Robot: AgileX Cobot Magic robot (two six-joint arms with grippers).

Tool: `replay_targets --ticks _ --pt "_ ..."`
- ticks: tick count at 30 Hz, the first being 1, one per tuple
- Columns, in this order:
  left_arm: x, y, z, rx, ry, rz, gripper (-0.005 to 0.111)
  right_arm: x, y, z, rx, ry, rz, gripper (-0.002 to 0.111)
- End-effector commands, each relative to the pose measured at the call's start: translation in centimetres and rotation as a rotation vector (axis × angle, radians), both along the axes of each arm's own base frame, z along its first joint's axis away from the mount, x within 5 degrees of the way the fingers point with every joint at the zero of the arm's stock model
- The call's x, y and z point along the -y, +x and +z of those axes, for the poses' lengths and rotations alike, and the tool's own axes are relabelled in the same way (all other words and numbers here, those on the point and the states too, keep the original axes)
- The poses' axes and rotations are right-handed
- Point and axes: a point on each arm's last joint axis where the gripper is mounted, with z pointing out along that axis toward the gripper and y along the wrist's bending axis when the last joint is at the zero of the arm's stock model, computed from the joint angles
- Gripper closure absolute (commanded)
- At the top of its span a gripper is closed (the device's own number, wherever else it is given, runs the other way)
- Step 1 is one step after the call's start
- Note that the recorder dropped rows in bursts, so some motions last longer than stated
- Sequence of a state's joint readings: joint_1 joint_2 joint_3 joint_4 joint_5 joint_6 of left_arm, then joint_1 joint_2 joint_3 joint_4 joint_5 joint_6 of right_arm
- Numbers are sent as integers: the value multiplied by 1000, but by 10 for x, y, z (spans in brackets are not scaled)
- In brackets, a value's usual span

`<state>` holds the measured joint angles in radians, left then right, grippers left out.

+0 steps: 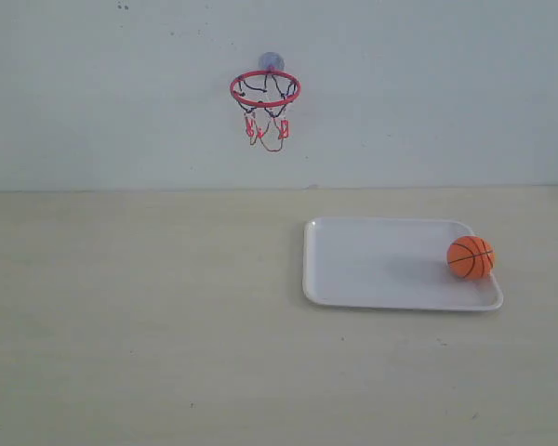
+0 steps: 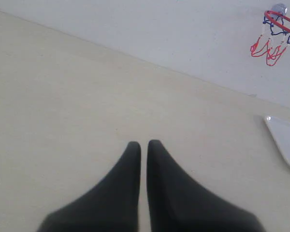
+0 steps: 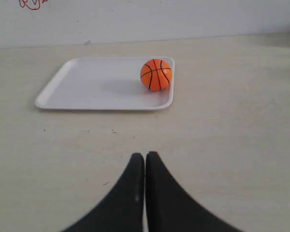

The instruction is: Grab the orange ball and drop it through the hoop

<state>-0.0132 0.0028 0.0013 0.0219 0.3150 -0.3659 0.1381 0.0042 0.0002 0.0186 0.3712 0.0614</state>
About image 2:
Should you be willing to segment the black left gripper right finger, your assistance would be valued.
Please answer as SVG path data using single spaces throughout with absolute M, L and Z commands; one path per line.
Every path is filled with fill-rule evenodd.
M 147 150 L 146 186 L 153 232 L 263 232 L 258 218 L 191 178 L 161 141 Z

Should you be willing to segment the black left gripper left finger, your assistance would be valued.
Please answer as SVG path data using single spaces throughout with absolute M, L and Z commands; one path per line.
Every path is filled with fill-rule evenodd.
M 129 142 L 110 172 L 90 191 L 50 213 L 40 232 L 136 232 L 141 147 Z

